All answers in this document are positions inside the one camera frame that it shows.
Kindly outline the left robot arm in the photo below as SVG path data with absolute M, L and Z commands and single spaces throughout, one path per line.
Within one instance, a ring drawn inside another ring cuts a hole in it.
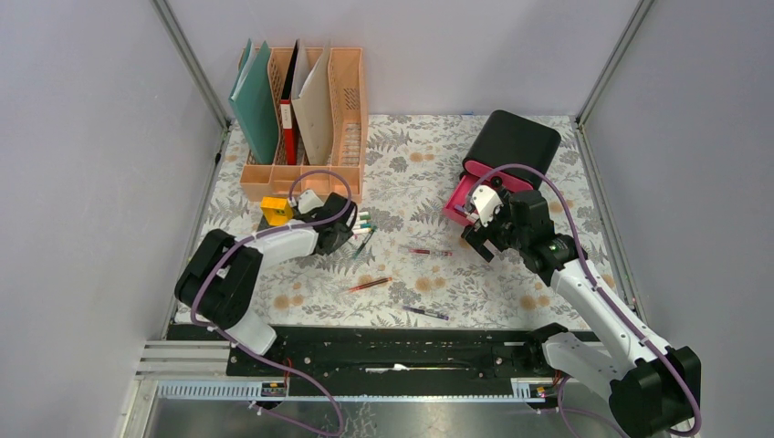
M 207 233 L 178 278 L 174 295 L 192 320 L 223 332 L 249 349 L 248 363 L 263 375 L 280 369 L 276 331 L 251 308 L 259 275 L 269 267 L 313 255 L 329 255 L 352 236 L 358 206 L 333 193 L 313 207 L 304 200 L 299 216 L 241 240 L 222 229 Z

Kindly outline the white purple marker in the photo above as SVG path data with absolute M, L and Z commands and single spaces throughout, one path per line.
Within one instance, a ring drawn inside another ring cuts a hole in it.
M 457 211 L 458 213 L 462 214 L 462 215 L 470 215 L 471 214 L 471 212 L 466 210 L 465 207 L 462 206 L 462 205 L 455 205 L 454 206 L 454 210 Z

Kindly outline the red binder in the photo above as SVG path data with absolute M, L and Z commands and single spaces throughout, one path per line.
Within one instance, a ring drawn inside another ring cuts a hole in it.
M 292 89 L 295 77 L 295 68 L 298 59 L 299 40 L 297 39 L 291 53 L 288 70 L 285 76 L 283 89 L 280 95 L 280 121 L 285 140 L 285 156 L 288 165 L 298 164 L 298 133 L 294 122 L 292 109 Z

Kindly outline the black pink drawer box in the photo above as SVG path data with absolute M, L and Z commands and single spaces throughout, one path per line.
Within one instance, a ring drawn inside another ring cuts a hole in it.
M 446 201 L 442 213 L 465 226 L 458 209 L 474 183 L 487 172 L 505 164 L 523 164 L 545 174 L 560 146 L 558 131 L 502 109 L 493 111 L 462 159 L 460 181 Z

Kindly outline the teal folder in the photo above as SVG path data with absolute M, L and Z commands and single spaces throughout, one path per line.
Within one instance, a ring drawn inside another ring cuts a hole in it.
M 228 101 L 243 132 L 254 161 L 260 165 L 274 162 L 279 142 L 279 127 L 268 75 L 271 49 L 266 42 L 256 48 L 246 41 Z

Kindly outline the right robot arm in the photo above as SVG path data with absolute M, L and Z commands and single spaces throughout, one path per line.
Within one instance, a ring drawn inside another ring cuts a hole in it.
M 688 347 L 658 336 L 603 282 L 573 235 L 556 232 L 538 191 L 475 190 L 464 206 L 462 236 L 486 260 L 519 252 L 524 266 L 562 296 L 586 321 L 605 350 L 598 351 L 559 323 L 528 335 L 518 358 L 528 371 L 572 377 L 609 404 L 622 435 L 678 434 L 676 425 L 701 425 L 701 362 Z

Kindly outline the beige kraft notebook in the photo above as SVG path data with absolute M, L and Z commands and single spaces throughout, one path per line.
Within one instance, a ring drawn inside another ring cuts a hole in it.
M 307 160 L 309 164 L 317 166 L 328 163 L 333 143 L 329 60 L 329 45 L 322 48 L 315 62 L 311 62 L 307 47 L 298 40 L 290 94 L 291 106 Z

